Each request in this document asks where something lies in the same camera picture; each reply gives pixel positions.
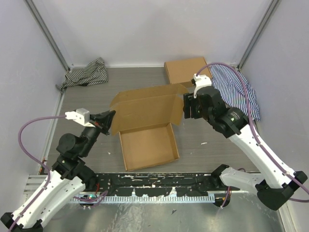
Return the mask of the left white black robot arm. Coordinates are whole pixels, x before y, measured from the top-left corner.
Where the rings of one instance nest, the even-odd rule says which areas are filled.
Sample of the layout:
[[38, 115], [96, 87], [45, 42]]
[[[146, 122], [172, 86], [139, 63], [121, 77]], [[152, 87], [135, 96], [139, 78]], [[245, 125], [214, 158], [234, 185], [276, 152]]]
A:
[[34, 193], [13, 212], [0, 218], [10, 232], [41, 232], [52, 217], [72, 198], [97, 186], [97, 176], [82, 160], [87, 157], [100, 134], [109, 135], [115, 111], [91, 114], [84, 108], [66, 112], [62, 118], [84, 127], [80, 136], [62, 135], [59, 156], [47, 177]]

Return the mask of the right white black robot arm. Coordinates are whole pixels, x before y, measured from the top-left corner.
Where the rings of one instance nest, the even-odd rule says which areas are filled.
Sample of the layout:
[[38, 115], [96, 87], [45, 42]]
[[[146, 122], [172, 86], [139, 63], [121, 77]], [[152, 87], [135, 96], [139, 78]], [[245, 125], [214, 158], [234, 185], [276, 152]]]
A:
[[251, 174], [222, 164], [211, 173], [216, 190], [236, 187], [255, 194], [269, 209], [278, 210], [307, 181], [303, 171], [294, 171], [274, 154], [240, 109], [226, 106], [214, 87], [186, 93], [183, 102], [185, 118], [206, 120], [238, 146], [259, 170], [258, 174]]

